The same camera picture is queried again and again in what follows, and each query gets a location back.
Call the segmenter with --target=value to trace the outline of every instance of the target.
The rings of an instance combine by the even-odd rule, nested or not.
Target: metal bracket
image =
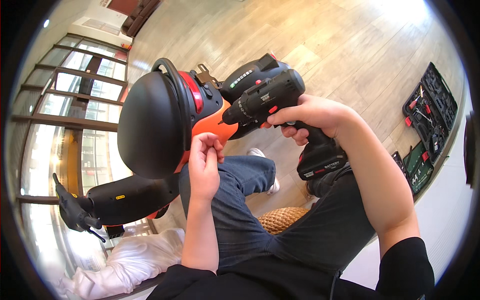
[[[202,63],[199,64],[198,68],[202,72],[195,74],[195,79],[197,80],[197,82],[200,85],[204,85],[205,83],[210,82],[212,84],[212,86],[214,88],[216,88],[217,90],[222,88],[222,83],[219,82],[215,77],[210,75],[210,71],[207,69],[207,67],[205,67],[204,64],[202,64]]]

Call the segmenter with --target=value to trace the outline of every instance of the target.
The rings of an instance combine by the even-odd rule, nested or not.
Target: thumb
[[[216,163],[217,163],[216,150],[213,147],[210,147],[207,152],[205,170],[217,171]]]
[[[267,122],[272,125],[279,125],[288,121],[301,121],[302,110],[303,108],[300,105],[282,108],[277,113],[269,116]]]

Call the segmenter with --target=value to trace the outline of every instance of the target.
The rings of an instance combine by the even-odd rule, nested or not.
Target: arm
[[[218,190],[220,176],[217,162],[223,163],[223,146],[212,133],[192,139],[189,158],[190,206],[181,264],[185,267],[218,269],[218,243],[212,216],[212,199]]]
[[[378,234],[381,257],[397,242],[420,236],[408,182],[360,115],[338,102],[302,95],[298,106],[280,110],[268,118],[268,123],[290,120],[322,128],[347,153],[365,213]],[[298,145],[307,143],[306,129],[287,127],[282,132]]]

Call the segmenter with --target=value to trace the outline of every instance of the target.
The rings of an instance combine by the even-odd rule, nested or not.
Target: woven basket
[[[271,234],[277,234],[295,223],[309,210],[301,207],[285,207],[272,210],[258,218],[263,228]]]

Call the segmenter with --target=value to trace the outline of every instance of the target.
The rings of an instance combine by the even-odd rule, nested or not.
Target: black shirt
[[[159,299],[421,299],[434,286],[433,270],[420,238],[402,240],[380,262],[376,290],[336,279],[303,264],[273,256],[211,271],[173,265],[147,300]]]

